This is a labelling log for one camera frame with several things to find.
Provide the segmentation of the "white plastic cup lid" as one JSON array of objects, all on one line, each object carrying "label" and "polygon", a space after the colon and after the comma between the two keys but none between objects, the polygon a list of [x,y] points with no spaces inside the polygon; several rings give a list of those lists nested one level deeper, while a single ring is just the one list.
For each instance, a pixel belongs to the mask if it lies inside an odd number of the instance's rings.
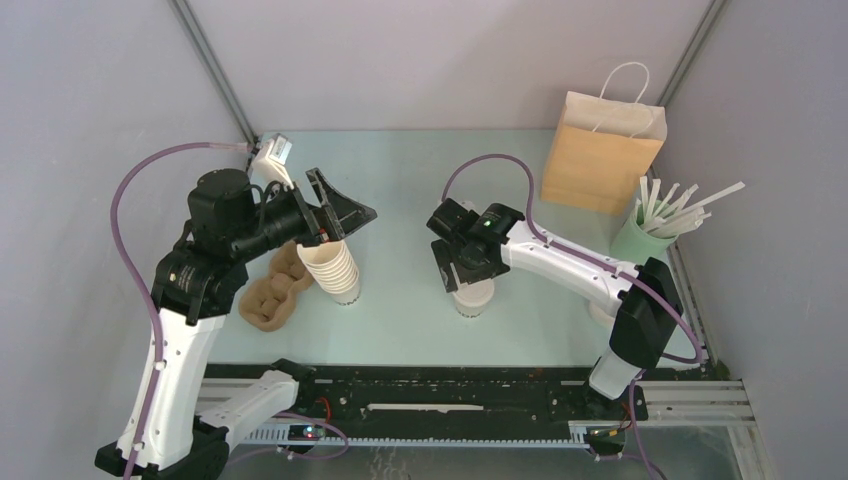
[{"label": "white plastic cup lid", "polygon": [[452,293],[455,300],[466,305],[482,305],[488,303],[494,296],[495,282],[492,279],[482,280],[473,284],[463,283]]}]

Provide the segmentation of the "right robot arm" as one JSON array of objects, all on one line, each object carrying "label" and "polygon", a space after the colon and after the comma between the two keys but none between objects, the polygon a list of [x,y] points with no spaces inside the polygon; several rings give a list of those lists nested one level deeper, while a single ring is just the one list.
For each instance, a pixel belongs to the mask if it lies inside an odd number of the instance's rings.
[{"label": "right robot arm", "polygon": [[585,411],[606,418],[642,371],[657,366],[683,308],[670,268],[650,257],[638,265],[608,259],[560,237],[547,237],[525,215],[500,203],[478,214],[447,199],[426,226],[444,287],[455,293],[513,269],[540,275],[612,317],[608,347],[581,392]]}]

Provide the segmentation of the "brown paper bag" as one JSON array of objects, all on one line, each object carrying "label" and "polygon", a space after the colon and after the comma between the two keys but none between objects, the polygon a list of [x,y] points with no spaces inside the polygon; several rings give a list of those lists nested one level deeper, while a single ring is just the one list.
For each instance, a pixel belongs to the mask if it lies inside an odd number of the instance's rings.
[{"label": "brown paper bag", "polygon": [[[628,102],[607,98],[613,76],[627,67],[645,74],[639,93]],[[566,94],[544,169],[543,201],[612,215],[624,211],[668,135],[665,108],[642,102],[650,80],[644,63],[630,61],[609,73],[599,94]]]}]

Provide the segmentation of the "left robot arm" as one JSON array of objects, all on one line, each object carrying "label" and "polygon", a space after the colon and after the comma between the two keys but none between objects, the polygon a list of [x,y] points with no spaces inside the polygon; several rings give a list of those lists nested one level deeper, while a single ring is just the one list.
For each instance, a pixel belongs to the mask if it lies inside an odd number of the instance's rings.
[{"label": "left robot arm", "polygon": [[117,477],[215,479],[232,450],[266,420],[285,410],[297,417],[312,411],[316,390],[303,381],[309,369],[286,360],[219,406],[196,409],[211,348],[247,282],[248,263],[289,242],[342,240],[377,216],[320,170],[307,177],[317,205],[295,188],[256,200],[248,175],[237,169],[198,180],[181,238],[146,292],[153,332],[139,396],[125,432],[97,451],[97,468]]}]

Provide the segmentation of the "single white paper cup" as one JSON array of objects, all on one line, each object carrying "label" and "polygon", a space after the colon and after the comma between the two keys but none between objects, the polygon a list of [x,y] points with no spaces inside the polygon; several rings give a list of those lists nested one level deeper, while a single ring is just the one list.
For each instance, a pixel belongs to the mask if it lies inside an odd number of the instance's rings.
[{"label": "single white paper cup", "polygon": [[495,282],[492,279],[473,284],[461,284],[452,293],[457,312],[468,318],[474,318],[483,313],[495,293]]}]

